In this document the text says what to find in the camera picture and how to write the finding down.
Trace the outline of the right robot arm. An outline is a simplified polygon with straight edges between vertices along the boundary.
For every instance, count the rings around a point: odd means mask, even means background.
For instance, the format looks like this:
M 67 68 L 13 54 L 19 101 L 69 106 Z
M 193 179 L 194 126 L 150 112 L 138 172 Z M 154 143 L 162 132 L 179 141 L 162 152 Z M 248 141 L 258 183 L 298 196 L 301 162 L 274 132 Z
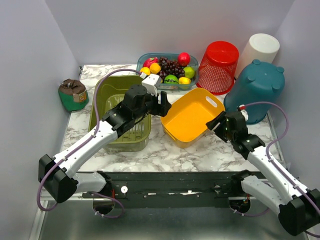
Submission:
M 230 191 L 249 194 L 277 215 L 282 227 L 297 236 L 320 223 L 320 192 L 310 190 L 293 177 L 266 148 L 265 143 L 249 133 L 245 116 L 240 111 L 222 111 L 206 123 L 209 130 L 254 165 L 269 184 L 248 170 L 232 177 Z

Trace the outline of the red mesh basket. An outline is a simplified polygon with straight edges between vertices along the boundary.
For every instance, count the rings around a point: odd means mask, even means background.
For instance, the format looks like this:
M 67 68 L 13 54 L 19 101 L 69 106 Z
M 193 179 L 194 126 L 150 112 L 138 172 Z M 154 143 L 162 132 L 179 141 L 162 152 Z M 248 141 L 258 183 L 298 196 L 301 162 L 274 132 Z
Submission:
M 208 45 L 198 67 L 197 87 L 213 95 L 228 93 L 234 85 L 239 59 L 238 49 L 227 41 L 214 41 Z

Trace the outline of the white cylindrical container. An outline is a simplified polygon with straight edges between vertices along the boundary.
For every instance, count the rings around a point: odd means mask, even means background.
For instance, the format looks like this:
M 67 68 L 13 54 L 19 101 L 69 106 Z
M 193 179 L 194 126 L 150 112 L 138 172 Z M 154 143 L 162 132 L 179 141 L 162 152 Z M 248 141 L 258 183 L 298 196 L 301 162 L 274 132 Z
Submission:
M 237 79 L 242 70 L 255 59 L 271 64 L 279 49 L 280 43 L 274 36 L 266 33 L 252 35 L 239 56 L 234 77 Z

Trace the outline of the olive green plastic tub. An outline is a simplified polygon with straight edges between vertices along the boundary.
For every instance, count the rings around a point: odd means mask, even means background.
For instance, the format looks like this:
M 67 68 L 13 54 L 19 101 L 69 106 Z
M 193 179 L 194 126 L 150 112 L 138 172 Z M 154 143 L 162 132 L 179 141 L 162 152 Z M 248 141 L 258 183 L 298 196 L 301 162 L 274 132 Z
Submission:
M 142 82 L 137 75 L 110 76 L 98 89 L 96 103 L 100 118 L 119 104 L 132 86 Z M 143 150 L 148 142 L 151 132 L 151 116 L 146 116 L 141 122 L 128 130 L 117 140 L 104 146 L 106 152 L 139 152 Z

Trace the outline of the yellow plastic bin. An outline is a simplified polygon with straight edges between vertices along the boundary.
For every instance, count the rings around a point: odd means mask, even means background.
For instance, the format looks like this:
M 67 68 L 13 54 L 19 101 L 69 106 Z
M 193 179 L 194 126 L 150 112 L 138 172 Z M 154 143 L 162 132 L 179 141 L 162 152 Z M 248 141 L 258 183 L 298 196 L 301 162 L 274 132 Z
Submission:
M 223 103 L 203 88 L 195 88 L 176 100 L 165 117 L 163 131 L 179 148 L 188 148 L 208 130 L 206 123 L 225 110 Z

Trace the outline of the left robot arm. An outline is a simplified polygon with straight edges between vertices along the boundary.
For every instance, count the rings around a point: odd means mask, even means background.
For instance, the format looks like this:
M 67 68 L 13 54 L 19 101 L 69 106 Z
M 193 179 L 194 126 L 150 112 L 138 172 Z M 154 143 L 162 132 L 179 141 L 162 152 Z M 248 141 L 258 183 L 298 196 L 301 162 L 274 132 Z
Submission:
M 95 192 L 104 198 L 111 185 L 100 173 L 77 172 L 81 166 L 105 145 L 114 142 L 148 115 L 164 117 L 171 104 L 167 93 L 151 94 L 141 84 L 132 85 L 123 100 L 97 118 L 96 126 L 71 147 L 53 157 L 45 154 L 38 162 L 38 180 L 53 199 L 63 203 L 77 192 Z

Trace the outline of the teal plastic bucket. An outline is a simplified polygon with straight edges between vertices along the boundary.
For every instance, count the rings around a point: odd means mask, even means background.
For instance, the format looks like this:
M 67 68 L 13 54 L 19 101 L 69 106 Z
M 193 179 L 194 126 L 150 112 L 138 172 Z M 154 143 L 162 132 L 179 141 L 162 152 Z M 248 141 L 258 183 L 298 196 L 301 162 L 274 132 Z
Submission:
M 226 112 L 235 112 L 241 105 L 256 102 L 275 103 L 285 87 L 285 69 L 254 59 L 239 74 L 223 104 Z

